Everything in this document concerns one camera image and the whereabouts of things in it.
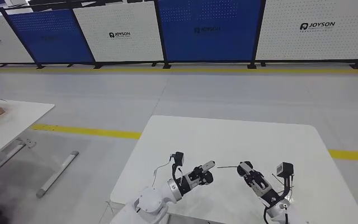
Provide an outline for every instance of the white pegboard panel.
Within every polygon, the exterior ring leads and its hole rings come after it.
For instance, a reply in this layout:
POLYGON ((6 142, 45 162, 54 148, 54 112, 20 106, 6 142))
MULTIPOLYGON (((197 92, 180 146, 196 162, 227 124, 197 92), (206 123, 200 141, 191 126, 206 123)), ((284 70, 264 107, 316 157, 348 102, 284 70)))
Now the white pegboard panel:
POLYGON ((3 16, 0 16, 0 63, 33 63, 3 16))
POLYGON ((154 2, 74 9, 97 62, 163 60, 154 2))
POLYGON ((257 60, 357 58, 357 0, 266 1, 257 60))

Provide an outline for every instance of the white desk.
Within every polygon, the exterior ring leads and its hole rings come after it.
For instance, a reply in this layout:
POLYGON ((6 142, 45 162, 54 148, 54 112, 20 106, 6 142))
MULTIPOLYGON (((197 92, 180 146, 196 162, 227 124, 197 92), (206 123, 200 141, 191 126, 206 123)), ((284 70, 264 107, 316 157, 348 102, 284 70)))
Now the white desk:
MULTIPOLYGON (((183 172, 214 160, 216 166, 252 162, 277 191, 271 175, 281 162, 294 164, 293 204, 311 224, 356 223, 358 205, 315 128, 308 125, 153 116, 114 187, 111 200, 125 204, 145 186, 153 170, 176 151, 185 154, 183 172)), ((214 182, 198 186, 168 213, 221 223, 263 223, 264 206, 235 168, 210 170, 214 182)), ((158 170, 155 186, 171 178, 158 170)))
MULTIPOLYGON (((0 151, 17 139, 23 131, 38 121, 54 106, 54 104, 0 100, 0 107, 5 110, 5 114, 0 115, 0 151)), ((28 146, 29 149, 32 149, 36 145, 36 142, 33 142, 26 137, 18 140, 18 145, 13 148, 10 153, 5 155, 2 161, 0 161, 0 167, 23 147, 28 146)), ((44 157, 44 155, 38 153, 37 155, 41 157, 51 168, 53 168, 55 172, 36 194, 38 198, 41 198, 60 176, 60 174, 66 169, 66 167, 72 162, 76 155, 78 155, 78 152, 73 151, 61 165, 56 164, 48 157, 44 157)))
POLYGON ((8 146, 54 106, 53 104, 0 100, 0 108, 6 111, 5 114, 0 115, 0 149, 8 146))

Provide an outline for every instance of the black frame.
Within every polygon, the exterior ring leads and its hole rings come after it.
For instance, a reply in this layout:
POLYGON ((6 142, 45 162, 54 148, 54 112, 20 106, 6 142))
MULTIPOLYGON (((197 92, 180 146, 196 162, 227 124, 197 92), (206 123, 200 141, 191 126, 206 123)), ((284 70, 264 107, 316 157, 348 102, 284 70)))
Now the black frame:
POLYGON ((257 53, 257 48, 258 48, 258 42, 260 39, 260 32, 261 32, 261 27, 262 27, 262 22, 263 22, 263 16, 265 13, 265 7, 266 7, 266 0, 261 0, 261 8, 259 11, 259 17, 258 17, 258 25, 257 25, 257 29, 256 29, 256 35, 255 35, 255 43, 254 43, 254 47, 253 47, 253 52, 252 52, 252 58, 251 60, 168 60, 167 59, 167 53, 166 53, 166 47, 165 47, 165 42, 164 42, 164 36, 163 36, 163 29, 162 29, 162 24, 161 24, 161 17, 160 17, 160 12, 159 12, 159 4, 158 1, 159 0, 144 0, 146 1, 153 1, 154 2, 154 6, 155 6, 155 11, 156 11, 156 17, 157 17, 157 23, 158 23, 158 30, 159 30, 159 35, 160 35, 160 39, 161 39, 161 47, 162 47, 162 52, 163 52, 163 59, 164 60, 158 60, 158 61, 121 61, 121 62, 97 62, 93 56, 93 53, 91 51, 90 46, 88 45, 88 42, 84 36, 84 33, 82 31, 81 26, 79 25, 79 22, 76 18, 76 15, 74 14, 73 11, 73 3, 83 3, 83 2, 93 2, 95 1, 94 4, 96 3, 105 3, 105 0, 80 0, 80 1, 71 1, 71 0, 64 0, 65 2, 58 2, 58 3, 47 3, 47 4, 37 4, 37 5, 30 5, 30 6, 19 6, 19 7, 11 7, 11 8, 0 8, 1 14, 4 16, 5 20, 8 22, 8 24, 10 25, 11 29, 14 31, 14 33, 16 34, 16 36, 18 37, 18 39, 20 40, 21 44, 25 47, 25 49, 27 50, 27 52, 29 53, 29 55, 31 56, 31 58, 34 60, 34 63, 1 63, 2 64, 0 67, 4 67, 8 64, 35 64, 37 65, 38 69, 42 69, 44 68, 43 64, 67 64, 68 67, 71 67, 74 64, 84 64, 84 65, 94 65, 94 69, 99 69, 104 65, 122 65, 122 64, 146 64, 146 63, 151 63, 152 67, 156 66, 157 63, 164 63, 163 69, 169 69, 171 67, 171 65, 169 63, 249 63, 247 65, 248 69, 256 69, 256 65, 255 63, 261 63, 262 67, 266 66, 266 63, 327 63, 327 62, 337 62, 337 63, 354 63, 351 64, 350 66, 353 69, 358 69, 358 59, 323 59, 323 60, 256 60, 256 53, 257 53), (19 36, 15 26, 13 25, 13 23, 9 20, 8 18, 8 14, 7 14, 7 10, 14 10, 14 9, 21 9, 21 8, 32 8, 32 7, 44 7, 44 6, 58 6, 58 5, 63 5, 66 8, 70 9, 75 23, 77 24, 82 38, 84 39, 84 42, 87 45, 87 48, 91 54, 91 58, 92 58, 92 62, 47 62, 47 63, 42 63, 42 62, 38 62, 36 61, 34 55, 32 54, 32 52, 29 50, 29 48, 24 44, 23 39, 19 36))

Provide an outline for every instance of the joyson logo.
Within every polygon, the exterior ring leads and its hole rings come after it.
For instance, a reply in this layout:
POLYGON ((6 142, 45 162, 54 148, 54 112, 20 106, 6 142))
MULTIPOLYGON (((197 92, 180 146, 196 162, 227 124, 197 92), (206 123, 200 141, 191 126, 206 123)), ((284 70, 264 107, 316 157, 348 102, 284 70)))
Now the joyson logo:
POLYGON ((200 34, 200 33, 205 33, 205 32, 213 32, 213 31, 220 31, 220 26, 194 28, 195 34, 200 34))
POLYGON ((301 32, 327 31, 329 29, 332 29, 335 24, 336 22, 312 22, 309 25, 307 22, 304 22, 301 24, 300 30, 301 32))
POLYGON ((110 32, 109 35, 113 39, 130 38, 130 32, 110 32))

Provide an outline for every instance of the yellow floor line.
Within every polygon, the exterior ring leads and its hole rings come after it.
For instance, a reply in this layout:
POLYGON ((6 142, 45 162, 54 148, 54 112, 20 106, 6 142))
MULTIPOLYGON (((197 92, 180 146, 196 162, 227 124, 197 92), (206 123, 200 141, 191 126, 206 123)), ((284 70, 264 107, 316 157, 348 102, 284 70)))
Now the yellow floor line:
POLYGON ((47 124, 35 124, 31 126, 32 130, 47 130, 50 132, 64 132, 72 134, 88 134, 92 136, 106 136, 112 138, 131 138, 139 139, 141 133, 139 132, 125 132, 120 130, 102 130, 102 129, 91 129, 91 128, 78 128, 78 127, 67 127, 59 125, 47 125, 47 124))
POLYGON ((270 69, 270 68, 258 68, 258 69, 245 69, 245 68, 47 68, 35 69, 35 68, 0 68, 0 72, 33 72, 33 73, 46 73, 46 72, 89 72, 89 73, 103 73, 103 72, 205 72, 205 73, 339 73, 339 74, 357 74, 358 69, 270 69))
POLYGON ((358 151, 329 150, 329 154, 340 160, 358 160, 358 151))
MULTIPOLYGON (((139 139, 140 132, 125 132, 120 130, 103 130, 91 128, 78 128, 59 125, 35 124, 31 127, 32 130, 47 130, 50 132, 64 132, 72 134, 88 134, 92 136, 105 136, 111 138, 131 138, 139 139)), ((358 160, 358 151, 344 151, 344 150, 328 150, 332 158, 341 160, 358 160)))

